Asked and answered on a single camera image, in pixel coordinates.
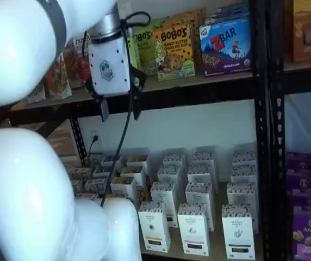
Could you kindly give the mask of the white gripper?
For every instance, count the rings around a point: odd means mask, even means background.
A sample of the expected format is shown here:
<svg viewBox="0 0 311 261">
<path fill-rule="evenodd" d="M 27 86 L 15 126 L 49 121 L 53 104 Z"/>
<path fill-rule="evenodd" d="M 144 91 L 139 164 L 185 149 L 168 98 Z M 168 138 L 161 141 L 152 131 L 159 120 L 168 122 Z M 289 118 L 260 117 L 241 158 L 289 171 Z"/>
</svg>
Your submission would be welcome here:
<svg viewBox="0 0 311 261">
<path fill-rule="evenodd" d="M 126 42 L 123 36 L 91 40 L 88 45 L 92 86 L 100 96 L 126 94 L 130 90 L 129 61 Z M 141 109 L 142 92 L 132 90 L 132 111 L 134 120 L 138 120 Z M 103 122 L 109 117 L 107 99 L 99 99 L 99 108 Z"/>
</svg>

